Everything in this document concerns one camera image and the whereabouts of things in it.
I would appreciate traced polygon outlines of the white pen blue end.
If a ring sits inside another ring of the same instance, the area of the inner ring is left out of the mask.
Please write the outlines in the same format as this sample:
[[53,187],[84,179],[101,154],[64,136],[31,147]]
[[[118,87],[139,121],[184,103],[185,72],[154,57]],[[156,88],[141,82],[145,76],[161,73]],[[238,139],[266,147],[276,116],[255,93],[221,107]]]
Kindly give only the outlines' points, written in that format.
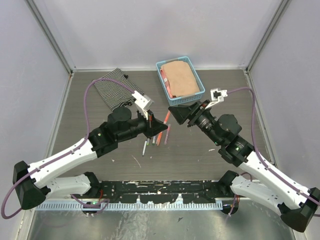
[[148,143],[148,141],[147,141],[147,140],[145,140],[145,141],[144,141],[144,145],[143,145],[143,149],[142,149],[142,156],[144,156],[144,155],[145,155],[146,147],[147,147],[147,143]]

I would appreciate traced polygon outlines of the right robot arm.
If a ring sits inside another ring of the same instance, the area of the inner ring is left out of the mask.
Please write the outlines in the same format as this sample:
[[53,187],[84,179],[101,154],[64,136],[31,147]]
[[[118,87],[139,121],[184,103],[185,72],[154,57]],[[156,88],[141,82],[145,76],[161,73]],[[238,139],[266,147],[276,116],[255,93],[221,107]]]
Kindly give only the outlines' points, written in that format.
[[229,170],[219,180],[223,196],[249,198],[274,211],[293,230],[303,233],[319,207],[319,189],[298,184],[262,157],[252,144],[239,135],[242,127],[234,115],[223,114],[215,118],[210,110],[208,100],[168,107],[179,125],[187,123],[188,127],[199,127],[220,147],[218,153],[227,163],[261,182],[250,182]]

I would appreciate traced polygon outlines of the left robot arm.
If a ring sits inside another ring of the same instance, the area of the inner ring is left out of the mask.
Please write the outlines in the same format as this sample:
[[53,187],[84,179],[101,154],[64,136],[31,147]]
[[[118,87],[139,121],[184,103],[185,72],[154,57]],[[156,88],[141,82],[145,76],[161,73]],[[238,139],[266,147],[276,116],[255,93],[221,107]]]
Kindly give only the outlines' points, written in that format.
[[20,161],[14,166],[13,184],[22,210],[29,210],[45,200],[67,195],[84,195],[95,198],[101,184],[93,172],[75,177],[60,177],[63,173],[118,148],[118,144],[144,134],[148,139],[168,127],[156,119],[151,111],[144,117],[126,107],[118,107],[99,127],[73,146],[38,162],[27,164]]

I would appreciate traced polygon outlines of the white marker green end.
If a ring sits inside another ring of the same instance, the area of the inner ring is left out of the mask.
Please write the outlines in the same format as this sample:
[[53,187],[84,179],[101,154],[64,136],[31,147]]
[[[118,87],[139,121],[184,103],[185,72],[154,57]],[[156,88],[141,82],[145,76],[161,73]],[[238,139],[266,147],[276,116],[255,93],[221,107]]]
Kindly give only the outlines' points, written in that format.
[[152,145],[154,146],[156,144],[156,136],[153,136],[152,138]]

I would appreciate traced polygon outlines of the orange highlighter pen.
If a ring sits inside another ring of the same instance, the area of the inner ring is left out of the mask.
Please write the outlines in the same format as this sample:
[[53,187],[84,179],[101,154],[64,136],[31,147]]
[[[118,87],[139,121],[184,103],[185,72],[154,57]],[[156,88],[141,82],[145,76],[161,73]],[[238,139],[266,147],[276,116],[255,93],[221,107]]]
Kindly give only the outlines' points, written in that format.
[[168,119],[169,119],[169,117],[170,117],[170,114],[171,114],[171,112],[168,111],[167,114],[166,114],[166,117],[165,117],[165,119],[164,119],[164,122],[163,122],[164,124],[167,124]]

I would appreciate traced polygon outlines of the purple highlighter pen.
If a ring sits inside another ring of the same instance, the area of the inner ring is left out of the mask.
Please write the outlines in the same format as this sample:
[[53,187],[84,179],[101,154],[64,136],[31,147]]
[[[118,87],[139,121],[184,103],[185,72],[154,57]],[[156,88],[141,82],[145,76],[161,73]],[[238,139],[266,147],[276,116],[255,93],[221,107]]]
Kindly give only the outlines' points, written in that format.
[[164,139],[165,145],[168,143],[169,133],[170,133],[170,128],[168,127],[168,129],[166,130],[165,139]]

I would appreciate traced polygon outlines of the salmon orange pen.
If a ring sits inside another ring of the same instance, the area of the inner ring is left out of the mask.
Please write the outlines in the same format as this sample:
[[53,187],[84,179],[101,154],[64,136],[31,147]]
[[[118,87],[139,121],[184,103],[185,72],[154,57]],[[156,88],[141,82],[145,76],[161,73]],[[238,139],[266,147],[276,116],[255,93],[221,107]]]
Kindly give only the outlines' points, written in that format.
[[160,133],[157,137],[157,141],[156,141],[157,146],[160,145],[161,139],[162,139],[162,133]]

